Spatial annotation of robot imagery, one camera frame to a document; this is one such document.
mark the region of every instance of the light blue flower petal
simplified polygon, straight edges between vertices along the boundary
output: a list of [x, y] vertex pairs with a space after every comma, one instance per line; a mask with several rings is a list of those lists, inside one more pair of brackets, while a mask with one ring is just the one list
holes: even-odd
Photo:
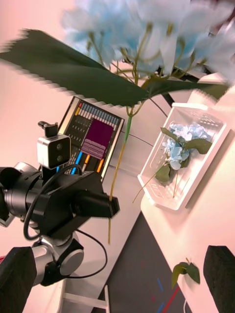
[[174, 147], [174, 148], [171, 150], [171, 154], [170, 154], [171, 159], [178, 159], [178, 156], [180, 156], [182, 150], [183, 150], [183, 149], [182, 149], [181, 147]]
[[173, 132], [177, 137], [183, 138], [185, 141], [192, 140], [192, 134], [189, 132], [188, 126], [184, 126], [180, 131], [176, 130]]
[[[144, 33], [140, 37], [139, 46], [142, 43], [145, 32], [146, 30], [144, 30]], [[160, 43], [161, 43], [162, 36], [163, 35], [161, 34], [161, 31], [158, 25], [154, 26], [151, 33], [148, 35], [147, 39], [145, 40], [144, 46], [141, 50], [140, 58], [143, 60], [143, 62], [147, 59], [151, 59], [158, 52], [160, 52]]]
[[181, 131], [184, 126], [181, 124], [170, 124], [170, 131], [173, 133], [174, 131]]
[[172, 33], [162, 40], [161, 43], [161, 54], [164, 61], [164, 72], [170, 74], [173, 69], [175, 62], [175, 51], [176, 51], [177, 35]]
[[178, 171], [181, 168], [181, 164], [177, 160], [170, 161], [170, 166], [173, 168], [173, 170]]
[[156, 70], [159, 68], [159, 66], [162, 66], [161, 58], [158, 58], [157, 60], [149, 64], [139, 61], [137, 64], [137, 70], [139, 71], [140, 77], [144, 77], [144, 76], [149, 75], [149, 73], [155, 73]]

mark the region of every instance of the purple square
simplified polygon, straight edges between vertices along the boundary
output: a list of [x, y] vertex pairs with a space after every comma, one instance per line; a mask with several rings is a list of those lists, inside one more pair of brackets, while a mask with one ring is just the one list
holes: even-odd
[[114, 129], [94, 119], [83, 142], [81, 152], [102, 160]]

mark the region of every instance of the camera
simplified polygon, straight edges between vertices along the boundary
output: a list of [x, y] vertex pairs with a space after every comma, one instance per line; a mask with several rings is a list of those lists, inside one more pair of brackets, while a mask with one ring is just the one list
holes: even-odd
[[37, 142], [38, 162], [50, 170], [68, 163], [71, 156], [70, 137], [58, 134], [57, 124], [40, 123], [46, 136], [40, 137]]

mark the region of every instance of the black foam pad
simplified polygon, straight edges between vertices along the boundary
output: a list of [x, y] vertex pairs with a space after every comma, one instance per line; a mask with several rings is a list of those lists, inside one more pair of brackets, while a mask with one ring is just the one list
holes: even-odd
[[203, 274], [219, 313], [235, 313], [235, 257], [226, 246], [209, 246]]
[[21, 313], [36, 278], [31, 247], [13, 248], [0, 264], [0, 312]]

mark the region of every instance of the small green leaf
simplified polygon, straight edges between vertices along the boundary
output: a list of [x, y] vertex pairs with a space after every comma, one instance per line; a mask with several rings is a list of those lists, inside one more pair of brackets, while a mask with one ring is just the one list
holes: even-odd
[[178, 141], [178, 138], [176, 135], [174, 135], [173, 133], [170, 132], [170, 130], [168, 130], [165, 127], [161, 127], [161, 131], [163, 134], [169, 136], [170, 138], [174, 139], [175, 141]]
[[179, 275], [182, 274], [182, 271], [184, 270], [184, 267], [181, 264], [177, 264], [172, 273], [172, 281], [171, 281], [171, 287], [172, 289], [175, 287], [177, 280], [179, 278]]
[[194, 280], [198, 284], [200, 283], [199, 269], [193, 263], [190, 263], [190, 265], [188, 266], [187, 273], [189, 274], [192, 280]]
[[187, 167], [189, 164], [189, 157], [186, 160], [182, 161], [180, 164], [181, 168]]
[[182, 266], [181, 274], [182, 274], [182, 275], [187, 274], [188, 263], [186, 263], [186, 262], [180, 262], [179, 265]]
[[142, 88], [149, 92], [150, 97], [179, 90], [199, 89], [213, 96], [216, 100], [221, 98], [228, 90], [228, 86], [222, 84], [201, 84], [175, 80], [159, 80], [158, 77], [152, 77], [147, 80]]
[[191, 141], [186, 142], [185, 144], [185, 150], [188, 149], [197, 149], [197, 151], [202, 154], [205, 155], [210, 147], [212, 146], [212, 143], [207, 141], [206, 139], [193, 139]]
[[165, 164], [156, 172], [155, 178], [161, 182], [169, 181], [170, 166]]

